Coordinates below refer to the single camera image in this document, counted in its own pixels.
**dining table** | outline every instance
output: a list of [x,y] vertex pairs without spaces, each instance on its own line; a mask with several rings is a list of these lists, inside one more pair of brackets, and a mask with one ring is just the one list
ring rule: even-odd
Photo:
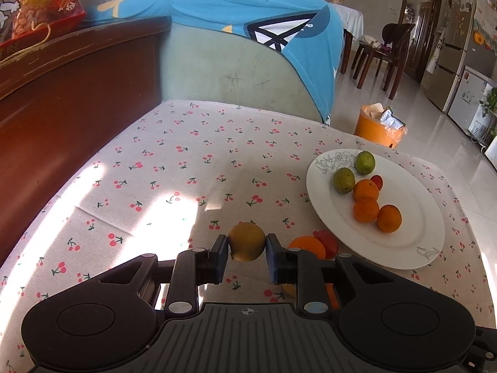
[[354,10],[354,8],[336,3],[332,3],[332,5],[344,25],[344,52],[340,72],[345,74],[349,65],[352,42],[358,40],[364,34],[364,16],[362,12]]
[[[386,269],[460,302],[477,325],[495,327],[478,243],[457,194],[436,165],[302,118],[169,100],[90,158],[0,267],[0,359],[7,370],[26,373],[33,366],[21,337],[31,307],[140,254],[172,260],[181,251],[210,248],[239,222],[256,223],[283,246],[326,230],[309,198],[306,174],[319,155],[343,148],[368,150],[404,168],[440,209],[445,241],[429,255],[430,263],[414,270]],[[342,243],[340,252],[353,253]],[[164,287],[157,308],[166,294]],[[200,286],[199,300],[295,299],[272,284],[260,256],[245,263],[228,259],[223,282]]]

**oval plate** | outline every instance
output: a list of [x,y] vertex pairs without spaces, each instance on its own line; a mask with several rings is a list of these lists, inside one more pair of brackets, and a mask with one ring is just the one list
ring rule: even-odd
[[[374,155],[376,168],[366,177],[357,174],[355,157],[361,150],[337,149],[321,154],[307,171],[307,193],[322,222],[357,254],[382,266],[416,269],[432,262],[443,247],[445,225],[435,199],[411,174],[390,160]],[[356,182],[373,175],[383,178],[380,207],[395,205],[402,213],[402,225],[394,233],[383,233],[375,222],[360,223],[352,213],[352,193],[341,195],[332,177],[347,167]]]

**blue cloth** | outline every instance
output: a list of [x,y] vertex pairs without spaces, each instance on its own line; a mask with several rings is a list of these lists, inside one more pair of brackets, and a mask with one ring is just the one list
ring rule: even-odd
[[115,0],[88,9],[85,21],[97,25],[155,16],[234,33],[280,51],[295,67],[323,120],[331,112],[344,31],[336,10],[324,0]]

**rope handle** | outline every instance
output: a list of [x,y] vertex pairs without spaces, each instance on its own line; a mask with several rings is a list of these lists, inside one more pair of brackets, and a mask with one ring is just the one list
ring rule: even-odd
[[14,56],[18,55],[18,54],[21,54],[23,52],[27,52],[37,46],[40,46],[41,44],[45,43],[46,41],[48,41],[48,38],[50,37],[50,34],[52,33],[52,29],[50,28],[50,25],[46,22],[43,22],[41,24],[38,24],[37,26],[34,26],[34,21],[31,22],[31,30],[33,32],[37,31],[38,29],[40,29],[42,26],[46,26],[47,29],[48,29],[48,32],[47,32],[47,36],[45,36],[45,38],[43,39],[43,41],[40,41],[38,43],[35,43],[34,45],[32,46],[29,46],[28,48],[25,48],[25,49],[21,49],[20,51],[18,52],[15,52],[15,53],[12,53],[10,56],[7,56],[6,58],[4,58],[2,61],[0,61],[0,64],[2,64],[3,62],[5,62],[7,59],[10,59],[10,58],[13,58]]

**green plant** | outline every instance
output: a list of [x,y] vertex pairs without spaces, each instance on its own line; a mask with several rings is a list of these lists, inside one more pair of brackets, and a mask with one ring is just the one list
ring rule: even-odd
[[497,88],[492,88],[490,94],[486,96],[486,102],[480,101],[480,105],[483,109],[483,117],[487,116],[489,113],[497,113]]

